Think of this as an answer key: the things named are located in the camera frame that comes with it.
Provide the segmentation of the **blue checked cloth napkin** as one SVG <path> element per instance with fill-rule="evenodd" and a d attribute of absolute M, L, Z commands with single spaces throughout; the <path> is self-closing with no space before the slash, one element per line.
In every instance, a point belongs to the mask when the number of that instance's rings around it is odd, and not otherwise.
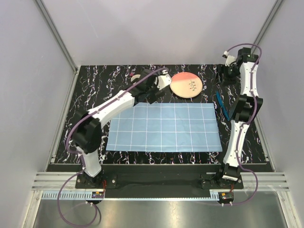
<path fill-rule="evenodd" d="M 110 122 L 108 151 L 222 152 L 213 103 L 139 103 Z"/>

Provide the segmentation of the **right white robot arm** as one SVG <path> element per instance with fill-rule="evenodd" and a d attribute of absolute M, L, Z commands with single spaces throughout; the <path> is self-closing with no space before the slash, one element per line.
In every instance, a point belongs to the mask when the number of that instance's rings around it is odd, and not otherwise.
<path fill-rule="evenodd" d="M 217 94 L 218 104 L 225 117 L 231 122 L 228 149 L 215 177 L 215 183 L 220 188 L 229 188 L 241 181 L 240 173 L 243 169 L 240 163 L 245 136 L 263 104 L 263 99 L 259 97 L 256 87 L 261 55 L 253 54 L 252 46 L 253 44 L 240 44 L 236 57 L 230 55 L 229 51 L 225 51 L 223 54 L 225 63 L 217 66 L 214 84 L 229 86 L 236 82 L 237 77 L 240 77 L 241 86 L 240 94 L 230 111 L 226 110 L 220 95 Z"/>

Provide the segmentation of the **blue plastic knife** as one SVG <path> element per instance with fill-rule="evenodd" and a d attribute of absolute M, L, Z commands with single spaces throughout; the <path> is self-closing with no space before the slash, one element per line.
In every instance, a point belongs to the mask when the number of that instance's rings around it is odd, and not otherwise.
<path fill-rule="evenodd" d="M 229 117 L 228 111 L 227 111 L 226 107 L 224 106 L 223 100 L 221 99 L 221 95 L 220 95 L 220 93 L 218 91 L 216 92 L 216 97 L 217 97 L 218 104 L 219 104 L 219 106 L 220 106 L 220 108 L 221 108 L 221 110 L 222 110 L 222 112 L 224 114 L 224 117 L 228 121 L 230 121 L 231 119 Z"/>

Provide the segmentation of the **pink and cream plate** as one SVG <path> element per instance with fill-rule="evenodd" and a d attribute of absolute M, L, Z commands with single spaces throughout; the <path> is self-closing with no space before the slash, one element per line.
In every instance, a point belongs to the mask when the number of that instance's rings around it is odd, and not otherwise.
<path fill-rule="evenodd" d="M 202 80 L 190 72 L 181 72 L 171 78 L 171 91 L 181 98 L 194 98 L 198 96 L 202 89 Z"/>

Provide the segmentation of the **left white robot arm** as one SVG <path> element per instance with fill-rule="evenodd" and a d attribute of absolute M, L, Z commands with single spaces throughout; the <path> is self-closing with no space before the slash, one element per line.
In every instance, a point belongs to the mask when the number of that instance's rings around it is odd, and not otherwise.
<path fill-rule="evenodd" d="M 171 84 L 166 67 L 151 71 L 144 70 L 132 76 L 131 84 L 116 95 L 88 111 L 80 113 L 78 122 L 70 130 L 65 142 L 70 154 L 77 154 L 82 161 L 81 175 L 92 188 L 98 188 L 103 181 L 103 170 L 98 158 L 102 129 L 115 116 L 147 100 L 156 101 L 161 90 Z"/>

